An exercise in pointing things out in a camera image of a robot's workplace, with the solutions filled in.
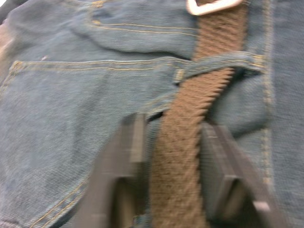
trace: metal buckle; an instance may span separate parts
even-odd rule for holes
[[[198,6],[196,0],[187,0],[187,11],[195,16],[206,15],[239,5],[243,0],[217,0],[213,3]]]

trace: blue denim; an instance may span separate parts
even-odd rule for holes
[[[94,158],[120,120],[133,112],[158,116],[179,83],[221,67],[236,73],[209,118],[228,127],[291,222],[303,227],[301,155],[285,153],[296,147],[285,144],[284,132],[271,138],[271,127],[288,129],[276,117],[270,124],[278,83],[272,4],[249,3],[244,52],[198,62],[189,61],[197,29],[184,0],[29,0],[13,10],[0,75],[0,227],[71,227]],[[148,156],[159,123],[149,124]]]

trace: brown woven belt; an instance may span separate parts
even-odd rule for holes
[[[201,0],[200,4],[212,0]],[[193,60],[242,49],[246,5],[201,16]],[[205,228],[199,184],[200,123],[233,75],[232,68],[206,73],[182,83],[162,118],[153,154],[150,199],[153,227]]]

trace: back pocket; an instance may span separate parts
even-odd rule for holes
[[[67,215],[120,120],[161,110],[186,63],[15,62],[0,86],[0,219],[45,228]]]

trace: jeans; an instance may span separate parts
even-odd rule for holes
[[[274,97],[280,87],[273,6],[249,2],[246,52],[196,63],[196,18],[184,0],[29,0],[13,10],[2,25],[10,42],[0,52],[0,226],[71,227],[94,158],[121,119],[133,112],[157,117],[179,82],[203,73],[201,66],[230,62],[236,73],[209,118],[227,126],[293,225],[302,227],[304,204],[295,190],[304,176],[301,155],[285,152],[296,147],[284,132],[271,134],[288,129],[274,111],[281,101]],[[149,124],[147,156],[159,123]]]

